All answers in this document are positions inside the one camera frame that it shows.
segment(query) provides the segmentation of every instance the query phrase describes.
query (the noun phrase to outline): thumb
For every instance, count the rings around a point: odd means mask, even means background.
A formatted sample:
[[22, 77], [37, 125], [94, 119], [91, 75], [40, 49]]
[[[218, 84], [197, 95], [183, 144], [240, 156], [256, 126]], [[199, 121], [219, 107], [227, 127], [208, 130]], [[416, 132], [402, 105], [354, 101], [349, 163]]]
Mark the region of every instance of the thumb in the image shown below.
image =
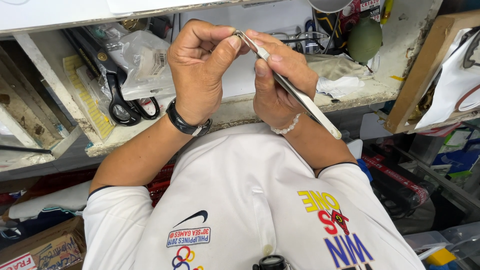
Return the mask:
[[241, 40], [238, 36], [231, 36], [220, 41], [212, 55], [205, 62], [205, 70], [209, 74], [222, 76], [232, 64], [240, 50]]
[[255, 89], [259, 98], [270, 101], [276, 99], [275, 79], [272, 70], [263, 59], [255, 62]]

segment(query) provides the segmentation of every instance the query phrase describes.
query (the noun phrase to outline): black wristwatch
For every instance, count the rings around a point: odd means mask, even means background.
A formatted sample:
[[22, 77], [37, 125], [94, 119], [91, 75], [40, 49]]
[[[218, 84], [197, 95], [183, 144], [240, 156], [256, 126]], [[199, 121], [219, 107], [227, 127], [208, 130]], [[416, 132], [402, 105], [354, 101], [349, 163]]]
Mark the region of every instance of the black wristwatch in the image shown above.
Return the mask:
[[170, 118], [172, 124], [182, 133], [189, 134], [195, 137], [205, 135], [208, 130], [210, 130], [210, 126], [212, 125], [212, 119], [208, 119], [208, 121], [201, 126], [189, 125], [178, 114], [177, 109], [175, 108], [176, 101], [177, 98], [174, 98], [167, 108], [168, 118]]

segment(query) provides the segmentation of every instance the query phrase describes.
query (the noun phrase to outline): nike logo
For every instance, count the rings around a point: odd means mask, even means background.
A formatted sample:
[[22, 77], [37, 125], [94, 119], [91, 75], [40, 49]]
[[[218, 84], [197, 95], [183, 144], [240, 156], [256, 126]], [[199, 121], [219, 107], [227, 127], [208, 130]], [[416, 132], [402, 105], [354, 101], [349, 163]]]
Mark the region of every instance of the nike logo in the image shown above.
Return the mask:
[[207, 213], [207, 211], [205, 211], [205, 210], [201, 210], [201, 211], [198, 211], [198, 212], [196, 212], [195, 214], [187, 217], [186, 219], [182, 220], [180, 223], [178, 223], [177, 225], [173, 226], [173, 228], [177, 227], [178, 225], [184, 223], [184, 222], [187, 221], [187, 220], [191, 220], [191, 219], [193, 219], [193, 218], [200, 217], [200, 216], [202, 216], [202, 217], [204, 218], [204, 221], [203, 221], [202, 223], [205, 223], [205, 221], [207, 221], [207, 218], [208, 218], [208, 213]]

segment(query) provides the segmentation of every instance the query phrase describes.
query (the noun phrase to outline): white shirt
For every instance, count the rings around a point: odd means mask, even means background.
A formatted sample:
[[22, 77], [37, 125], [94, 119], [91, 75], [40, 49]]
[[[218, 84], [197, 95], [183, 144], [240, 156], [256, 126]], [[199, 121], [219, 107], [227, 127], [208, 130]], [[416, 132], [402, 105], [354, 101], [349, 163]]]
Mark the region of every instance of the white shirt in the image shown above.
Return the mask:
[[355, 164], [315, 178], [263, 123], [201, 137], [155, 209], [144, 187], [108, 187], [84, 210], [84, 270], [423, 270]]

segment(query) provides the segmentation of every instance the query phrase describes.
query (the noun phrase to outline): hand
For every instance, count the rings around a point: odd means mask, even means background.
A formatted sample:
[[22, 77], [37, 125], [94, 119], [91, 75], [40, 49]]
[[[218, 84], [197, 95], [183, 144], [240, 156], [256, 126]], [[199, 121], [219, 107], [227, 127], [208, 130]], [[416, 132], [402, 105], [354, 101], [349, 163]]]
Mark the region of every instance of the hand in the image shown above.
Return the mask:
[[303, 54], [295, 52], [280, 40], [253, 30], [247, 30], [246, 35], [270, 53], [268, 61], [258, 59], [255, 62], [256, 93], [253, 109], [258, 117], [270, 126], [288, 128], [295, 116], [305, 112], [305, 109], [275, 81], [272, 70], [288, 78], [311, 99], [315, 96], [318, 75], [307, 66]]
[[248, 48], [235, 28], [189, 20], [167, 52], [177, 92], [176, 109], [188, 124], [198, 126], [220, 107], [222, 75]]

